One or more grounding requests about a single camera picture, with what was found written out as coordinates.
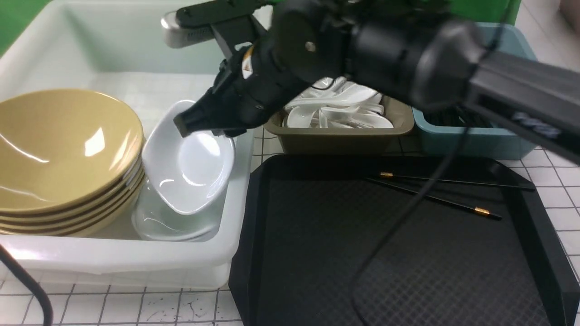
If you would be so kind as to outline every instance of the black chopstick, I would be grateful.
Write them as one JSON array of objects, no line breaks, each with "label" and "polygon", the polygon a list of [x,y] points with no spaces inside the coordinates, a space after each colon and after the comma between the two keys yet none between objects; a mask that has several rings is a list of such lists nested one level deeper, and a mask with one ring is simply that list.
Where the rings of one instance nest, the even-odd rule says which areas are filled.
[{"label": "black chopstick", "polygon": [[[407,175],[396,175],[392,172],[381,172],[379,176],[383,179],[409,179],[409,180],[420,180],[429,181],[429,178],[422,178],[419,176],[407,176]],[[475,182],[475,181],[463,181],[463,180],[446,180],[439,179],[437,182],[441,183],[455,183],[455,184],[466,184],[468,186],[480,186],[480,187],[494,187],[494,188],[510,188],[519,189],[525,191],[535,191],[536,188],[532,186],[515,186],[512,184],[502,184],[502,183],[487,183],[487,182]]]},{"label": "black chopstick", "polygon": [[[373,179],[373,178],[364,178],[364,179],[367,181],[370,181],[372,183],[379,184],[381,186],[390,187],[390,188],[393,188],[396,190],[401,190],[401,191],[404,191],[406,193],[410,193],[410,194],[417,194],[418,193],[418,191],[415,191],[415,190],[412,190],[409,188],[405,188],[405,187],[401,187],[401,186],[395,186],[394,184],[384,182],[384,181],[381,181],[378,179]],[[425,198],[430,199],[430,200],[435,201],[435,202],[439,202],[439,203],[444,204],[444,205],[454,207],[454,208],[462,209],[466,212],[475,213],[477,215],[480,215],[480,216],[483,216],[485,218],[489,218],[492,220],[499,221],[499,220],[503,219],[503,217],[501,217],[495,213],[492,213],[492,212],[488,211],[487,209],[484,209],[481,207],[471,207],[471,206],[467,206],[464,204],[460,204],[458,202],[454,202],[454,201],[446,200],[443,198],[435,197],[432,195],[425,195]]]}]

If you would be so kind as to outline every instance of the tiled countertop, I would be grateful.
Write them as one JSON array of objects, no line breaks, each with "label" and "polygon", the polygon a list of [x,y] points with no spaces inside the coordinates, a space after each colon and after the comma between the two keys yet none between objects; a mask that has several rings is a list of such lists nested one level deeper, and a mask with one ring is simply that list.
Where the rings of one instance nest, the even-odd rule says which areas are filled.
[{"label": "tiled countertop", "polygon": [[[557,14],[557,0],[523,0],[516,26],[540,61],[580,71],[580,42]],[[252,167],[281,154],[278,139],[255,133]],[[420,155],[416,136],[392,143],[389,155]],[[502,161],[538,187],[544,206],[578,276],[580,272],[580,168],[537,148],[521,161]],[[55,325],[242,326],[231,293],[190,289],[44,284],[55,311]],[[0,325],[39,325],[36,300],[21,284],[0,283]]]}]

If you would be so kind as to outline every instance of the screw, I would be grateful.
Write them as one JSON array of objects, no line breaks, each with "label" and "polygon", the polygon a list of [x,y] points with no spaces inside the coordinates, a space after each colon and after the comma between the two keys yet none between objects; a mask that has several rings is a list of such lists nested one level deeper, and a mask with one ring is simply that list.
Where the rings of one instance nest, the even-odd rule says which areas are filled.
[{"label": "screw", "polygon": [[313,42],[306,42],[305,47],[308,52],[316,52],[316,44]]}]

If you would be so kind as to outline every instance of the tan bowl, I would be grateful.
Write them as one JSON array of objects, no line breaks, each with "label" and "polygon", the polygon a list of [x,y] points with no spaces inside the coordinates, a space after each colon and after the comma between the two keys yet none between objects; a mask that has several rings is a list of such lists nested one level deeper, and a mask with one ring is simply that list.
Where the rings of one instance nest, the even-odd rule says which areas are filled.
[{"label": "tan bowl", "polygon": [[82,223],[75,224],[72,226],[66,226],[61,228],[49,228],[49,229],[38,229],[38,230],[27,230],[27,231],[11,231],[7,229],[0,229],[0,234],[25,234],[25,235],[35,235],[35,236],[66,236],[75,234],[90,234],[96,232],[103,227],[109,225],[121,213],[125,212],[128,205],[134,202],[136,196],[139,194],[139,190],[143,185],[145,180],[145,173],[141,173],[139,180],[136,182],[135,187],[130,189],[119,201],[115,202],[104,212],[85,220]]},{"label": "tan bowl", "polygon": [[84,89],[43,90],[0,103],[0,212],[45,213],[119,180],[143,147],[131,108]]},{"label": "tan bowl", "polygon": [[138,182],[141,180],[142,176],[145,174],[143,169],[139,169],[137,175],[129,184],[124,185],[122,189],[120,189],[117,194],[110,197],[110,200],[104,202],[102,205],[88,209],[87,211],[83,211],[79,214],[73,215],[69,218],[59,219],[56,221],[51,222],[43,222],[43,223],[28,223],[28,222],[12,222],[12,223],[0,223],[0,233],[3,231],[14,231],[14,232],[38,232],[38,231],[46,231],[46,230],[56,230],[62,229],[64,227],[69,226],[76,226],[81,223],[85,223],[89,220],[95,219],[96,216],[99,216],[102,212],[108,210],[112,206],[114,206],[119,201],[123,200],[127,194],[131,193],[135,187],[138,185]]},{"label": "tan bowl", "polygon": [[57,211],[55,213],[46,214],[35,214],[35,215],[0,215],[0,227],[5,227],[8,225],[29,225],[30,223],[46,223],[55,222],[63,219],[70,219],[79,214],[85,214],[88,211],[104,209],[108,202],[115,201],[119,198],[120,192],[125,190],[132,181],[139,180],[139,173],[143,170],[141,159],[135,161],[135,164],[127,173],[126,177],[119,180],[116,184],[112,185],[105,192],[82,202],[76,206],[64,209],[62,211]]},{"label": "tan bowl", "polygon": [[117,208],[116,211],[106,216],[104,219],[96,222],[95,224],[88,226],[80,231],[76,231],[75,233],[65,234],[67,237],[87,237],[93,233],[96,233],[105,227],[109,226],[112,222],[118,219],[120,216],[125,214],[128,210],[132,209],[137,199],[139,198],[139,193],[141,192],[141,187],[143,183],[147,180],[146,176],[143,176],[139,186],[135,189],[135,191],[129,196],[129,198]]}]

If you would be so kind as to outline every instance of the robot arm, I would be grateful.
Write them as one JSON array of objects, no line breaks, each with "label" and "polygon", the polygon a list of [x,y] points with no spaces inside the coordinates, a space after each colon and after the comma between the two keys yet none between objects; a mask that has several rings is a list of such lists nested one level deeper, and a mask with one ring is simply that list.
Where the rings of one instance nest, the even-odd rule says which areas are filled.
[{"label": "robot arm", "polygon": [[237,136],[320,78],[345,76],[427,113],[463,106],[580,162],[580,75],[489,51],[470,21],[403,1],[291,0],[265,31],[258,6],[217,0],[162,21],[169,45],[216,38],[226,55],[213,87],[176,117],[183,136]]}]

